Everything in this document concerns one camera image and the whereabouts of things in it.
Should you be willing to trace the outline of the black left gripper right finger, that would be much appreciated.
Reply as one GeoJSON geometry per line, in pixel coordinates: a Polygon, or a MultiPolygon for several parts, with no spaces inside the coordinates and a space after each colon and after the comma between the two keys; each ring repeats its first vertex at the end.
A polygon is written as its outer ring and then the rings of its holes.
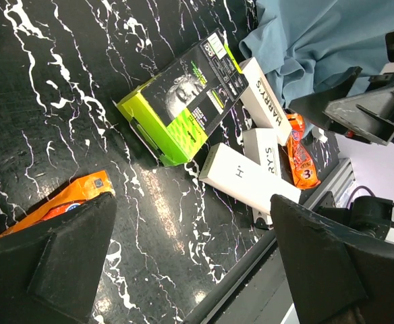
{"type": "Polygon", "coordinates": [[[281,195],[271,217],[300,323],[394,323],[394,202],[311,211],[281,195]]]}

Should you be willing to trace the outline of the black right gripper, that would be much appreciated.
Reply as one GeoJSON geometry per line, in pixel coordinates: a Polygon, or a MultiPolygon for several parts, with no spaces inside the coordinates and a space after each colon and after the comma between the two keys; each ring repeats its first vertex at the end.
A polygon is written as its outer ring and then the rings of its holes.
{"type": "Polygon", "coordinates": [[[361,71],[350,67],[333,87],[294,99],[288,109],[352,140],[394,144],[394,72],[371,76],[365,92],[346,98],[361,71]]]}

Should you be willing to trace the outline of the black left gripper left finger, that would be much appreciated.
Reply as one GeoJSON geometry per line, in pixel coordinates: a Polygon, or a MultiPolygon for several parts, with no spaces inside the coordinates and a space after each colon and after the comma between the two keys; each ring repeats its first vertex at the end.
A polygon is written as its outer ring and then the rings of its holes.
{"type": "Polygon", "coordinates": [[[0,238],[0,323],[87,323],[113,232],[111,193],[0,238]]]}

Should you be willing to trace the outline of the white H razor box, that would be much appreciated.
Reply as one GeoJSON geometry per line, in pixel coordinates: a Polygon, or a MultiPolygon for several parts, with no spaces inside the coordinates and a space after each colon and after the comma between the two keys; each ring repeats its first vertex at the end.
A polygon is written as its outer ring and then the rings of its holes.
{"type": "Polygon", "coordinates": [[[198,179],[267,215],[273,195],[295,203],[301,196],[300,189],[223,143],[210,148],[198,179]]]}

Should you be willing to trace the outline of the white Harry's box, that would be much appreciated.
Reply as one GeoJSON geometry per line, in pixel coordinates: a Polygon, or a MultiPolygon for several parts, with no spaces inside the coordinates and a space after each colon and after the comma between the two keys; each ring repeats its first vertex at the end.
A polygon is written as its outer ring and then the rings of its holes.
{"type": "Polygon", "coordinates": [[[279,147],[275,130],[254,128],[243,133],[244,155],[269,173],[282,176],[279,147]]]}
{"type": "Polygon", "coordinates": [[[292,126],[255,57],[240,63],[248,87],[240,99],[258,128],[272,128],[281,146],[287,144],[292,126]]]}

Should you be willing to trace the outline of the green black razor box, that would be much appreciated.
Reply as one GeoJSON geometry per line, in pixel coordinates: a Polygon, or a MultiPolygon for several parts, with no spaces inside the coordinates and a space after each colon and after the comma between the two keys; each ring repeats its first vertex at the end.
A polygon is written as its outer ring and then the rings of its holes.
{"type": "Polygon", "coordinates": [[[125,96],[119,112],[166,167],[189,163],[248,87],[214,30],[125,96]]]}

